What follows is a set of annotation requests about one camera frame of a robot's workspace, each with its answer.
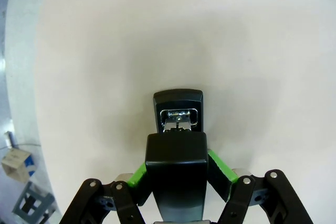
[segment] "metal clip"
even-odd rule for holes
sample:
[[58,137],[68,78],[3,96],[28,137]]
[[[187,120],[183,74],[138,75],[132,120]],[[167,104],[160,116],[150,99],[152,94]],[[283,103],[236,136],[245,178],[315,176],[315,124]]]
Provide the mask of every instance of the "metal clip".
[[191,113],[189,110],[167,111],[168,118],[164,123],[163,132],[182,130],[191,131],[190,115]]

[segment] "white surface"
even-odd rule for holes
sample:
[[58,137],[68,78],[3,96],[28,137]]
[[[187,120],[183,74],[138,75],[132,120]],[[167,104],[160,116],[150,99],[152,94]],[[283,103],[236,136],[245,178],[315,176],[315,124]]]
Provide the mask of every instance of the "white surface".
[[[257,176],[282,169],[313,221],[332,223],[335,17],[336,0],[44,0],[36,106],[61,211],[86,178],[144,161],[155,91],[197,88],[209,147]],[[204,219],[220,202],[210,190]],[[152,198],[141,211],[160,219]],[[246,223],[267,220],[252,208]]]

